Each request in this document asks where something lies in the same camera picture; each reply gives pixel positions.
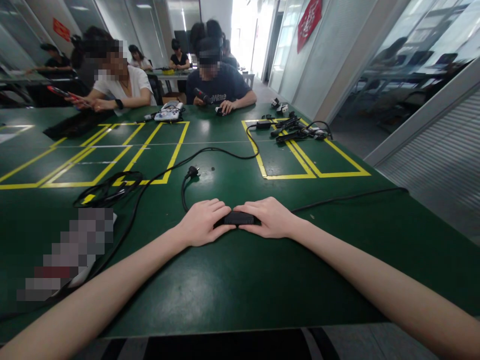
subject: black shirt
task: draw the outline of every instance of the black shirt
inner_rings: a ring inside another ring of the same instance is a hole
[[[173,54],[170,57],[170,60],[172,60],[175,65],[185,65],[187,63],[188,59],[189,59],[189,57],[187,56],[187,54],[185,54],[183,52],[181,53],[180,61],[179,61],[179,58],[177,57],[177,55],[175,55],[175,54]]]
[[[45,66],[49,67],[49,68],[64,68],[64,67],[70,66],[70,59],[68,57],[66,57],[65,55],[63,55],[61,57],[61,62],[58,62],[53,57],[51,57],[45,63]]]
[[[220,63],[220,69],[218,69],[216,77],[210,81],[204,81],[200,78],[199,69],[188,75],[186,80],[187,105],[194,103],[195,88],[199,88],[210,96],[214,104],[221,104],[224,100],[241,99],[251,90],[238,70],[223,62]]]

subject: green workbench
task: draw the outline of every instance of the green workbench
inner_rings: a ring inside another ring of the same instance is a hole
[[[257,104],[218,117],[213,107],[186,106],[184,122],[132,124],[156,107],[113,117],[85,136],[53,141],[42,131],[73,108],[0,110],[0,312],[34,276],[51,243],[60,242],[72,202],[85,186],[131,166],[146,179],[204,147],[253,154],[245,126],[273,110]],[[186,190],[190,206],[219,198],[231,207],[274,196],[289,209],[394,185],[336,141],[278,146],[269,131],[251,130],[261,160],[205,152],[147,189],[132,231],[111,261],[128,256],[179,222],[180,187],[190,165],[200,176]],[[132,210],[126,200],[115,239]],[[425,284],[468,313],[480,315],[480,249],[401,191],[335,202],[298,214]],[[18,304],[18,308],[29,304]],[[6,342],[45,309],[0,323]],[[172,259],[131,299],[102,337],[145,337],[382,322],[386,318],[336,271],[289,239],[233,230]]]

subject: pixelated area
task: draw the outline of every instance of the pixelated area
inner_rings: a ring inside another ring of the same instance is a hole
[[[67,285],[105,253],[114,240],[112,208],[79,208],[78,219],[70,220],[69,231],[60,232],[60,242],[43,255],[43,266],[25,279],[25,289],[16,292],[17,301],[44,301]]]

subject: black device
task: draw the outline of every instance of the black device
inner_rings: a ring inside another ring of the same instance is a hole
[[[193,94],[199,98],[200,100],[202,100],[205,104],[208,104],[208,105],[212,105],[214,102],[212,101],[212,99],[210,98],[210,96],[208,96],[206,93],[204,93],[202,90],[200,90],[198,87],[194,88],[193,89]]]

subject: ceiling light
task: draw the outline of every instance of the ceiling light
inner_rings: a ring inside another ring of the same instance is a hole
[[[75,10],[80,10],[80,11],[89,11],[90,9],[88,7],[85,7],[85,6],[70,6],[72,9],[75,9]]]

